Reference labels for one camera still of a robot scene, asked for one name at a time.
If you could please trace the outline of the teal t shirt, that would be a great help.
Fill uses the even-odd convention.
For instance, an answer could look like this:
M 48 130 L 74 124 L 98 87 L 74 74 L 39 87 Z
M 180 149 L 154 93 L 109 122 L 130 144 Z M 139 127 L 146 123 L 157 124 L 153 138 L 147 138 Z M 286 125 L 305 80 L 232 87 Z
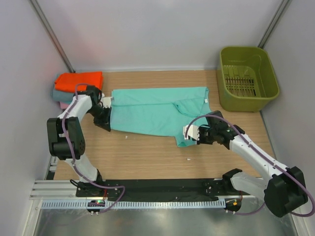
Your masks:
M 173 137 L 178 147 L 195 145 L 186 140 L 184 126 L 206 123 L 204 115 L 210 113 L 209 89 L 187 88 L 143 88 L 115 89 L 110 126 L 113 130 L 153 136 Z

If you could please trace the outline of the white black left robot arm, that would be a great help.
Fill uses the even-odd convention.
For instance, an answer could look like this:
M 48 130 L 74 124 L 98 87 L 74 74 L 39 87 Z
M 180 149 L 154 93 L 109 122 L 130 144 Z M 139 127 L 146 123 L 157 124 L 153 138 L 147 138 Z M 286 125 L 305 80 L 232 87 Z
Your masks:
M 105 189 L 99 170 L 85 154 L 86 142 L 81 121 L 86 114 L 90 114 L 95 126 L 110 132 L 113 98 L 106 97 L 96 86 L 84 85 L 84 91 L 78 90 L 81 84 L 75 86 L 72 102 L 61 115 L 47 120 L 49 152 L 71 166 L 79 177 L 79 187 L 87 184 Z

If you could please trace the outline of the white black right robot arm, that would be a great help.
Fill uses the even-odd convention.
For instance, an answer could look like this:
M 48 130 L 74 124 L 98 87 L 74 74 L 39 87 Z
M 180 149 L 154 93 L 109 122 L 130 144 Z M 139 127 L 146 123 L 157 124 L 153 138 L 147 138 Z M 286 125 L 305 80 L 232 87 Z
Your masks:
M 261 176 L 252 177 L 234 169 L 226 176 L 229 187 L 261 199 L 276 217 L 293 214 L 294 210 L 308 201 L 315 202 L 306 189 L 304 174 L 299 168 L 289 168 L 268 155 L 242 128 L 225 120 L 220 111 L 206 114 L 204 118 L 207 125 L 190 123 L 183 128 L 185 139 L 208 145 L 217 142 L 241 156 Z

